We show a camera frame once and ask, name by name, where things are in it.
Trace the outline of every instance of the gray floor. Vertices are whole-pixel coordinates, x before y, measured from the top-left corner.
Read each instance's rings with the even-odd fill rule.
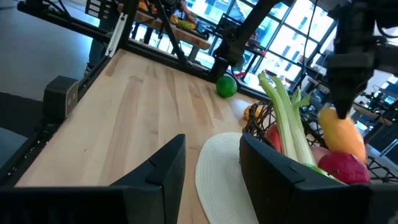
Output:
[[[84,7],[64,0],[73,17],[98,25]],[[19,12],[0,0],[0,92],[42,100],[58,75],[82,79],[92,38]]]

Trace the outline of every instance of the person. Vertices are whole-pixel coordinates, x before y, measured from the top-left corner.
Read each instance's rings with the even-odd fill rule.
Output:
[[[107,18],[102,18],[99,20],[98,28],[104,30],[107,33],[113,31],[119,19],[120,12],[118,9],[118,5],[119,3],[117,1],[115,0],[112,1]],[[104,43],[93,39],[91,43],[90,54],[88,56],[88,63],[85,70],[85,76],[87,76],[90,73],[91,69],[93,69],[95,65],[99,64],[101,59],[105,56],[105,52],[106,52],[106,47]]]

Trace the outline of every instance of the window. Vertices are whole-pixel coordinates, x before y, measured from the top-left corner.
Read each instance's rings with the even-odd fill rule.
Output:
[[[287,52],[289,52],[289,50],[290,50],[290,47],[286,46],[284,52],[282,53],[282,56],[285,57],[287,55]]]
[[[239,0],[236,0],[231,12],[229,12],[229,16],[243,22],[251,11],[252,7]],[[270,17],[264,18],[256,30],[257,40],[262,46],[266,46],[268,44],[278,25],[279,23]]]
[[[294,80],[299,74],[301,67],[294,65],[272,53],[267,53],[264,60],[261,62],[256,74],[263,70],[275,73],[278,77],[288,78]]]
[[[259,1],[259,0],[248,0],[248,2],[250,2],[250,3],[254,4],[254,5],[256,5],[258,1]],[[271,11],[269,12],[269,14],[275,16],[275,17],[278,18],[278,19],[282,19],[283,16],[285,15],[285,13],[287,12],[288,8],[289,8],[289,7],[288,7],[287,5],[285,5],[285,4],[282,3],[282,2],[279,2],[278,4],[276,4],[276,5],[271,9]]]
[[[303,29],[303,27],[304,27],[305,23],[307,22],[307,20],[308,20],[307,17],[303,18],[303,21],[301,21],[300,25],[298,26],[299,30]]]
[[[186,0],[186,3],[193,13],[217,24],[232,0]]]
[[[297,52],[299,52],[300,55],[303,54],[305,37],[302,35],[298,35],[298,37],[294,39],[295,33],[296,32],[294,32],[292,29],[289,29],[286,26],[282,26],[275,40],[271,44],[270,50],[279,55],[283,55],[287,59],[296,62],[300,58],[298,57]],[[288,52],[284,55],[285,53],[284,50],[288,46],[290,48]],[[308,58],[316,47],[317,44],[315,42],[308,40],[307,48],[305,51],[305,57]]]
[[[286,23],[306,34],[310,26],[313,7],[314,4],[309,0],[297,0],[289,16],[286,18]],[[321,41],[332,23],[333,19],[328,17],[327,13],[317,6],[312,21],[310,37]]]

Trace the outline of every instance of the wooden tabletop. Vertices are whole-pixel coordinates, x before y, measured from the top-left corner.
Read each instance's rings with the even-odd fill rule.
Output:
[[[175,135],[187,137],[178,223],[208,223],[195,188],[203,143],[241,132],[256,100],[222,99],[215,84],[119,50],[17,183],[22,186],[109,185]]]
[[[154,18],[153,16],[150,16],[144,12],[141,12],[140,10],[137,11],[136,21],[143,22],[146,25],[148,25],[154,29],[160,29],[162,27],[162,21],[160,19],[153,19],[153,18]],[[189,44],[195,45],[203,50],[207,50],[210,48],[210,43],[207,40],[202,39],[193,34],[190,34],[187,31],[181,30],[181,29],[177,28],[175,25],[171,25],[171,26],[172,26],[172,30],[173,30],[176,38],[178,38],[184,42],[187,42]]]

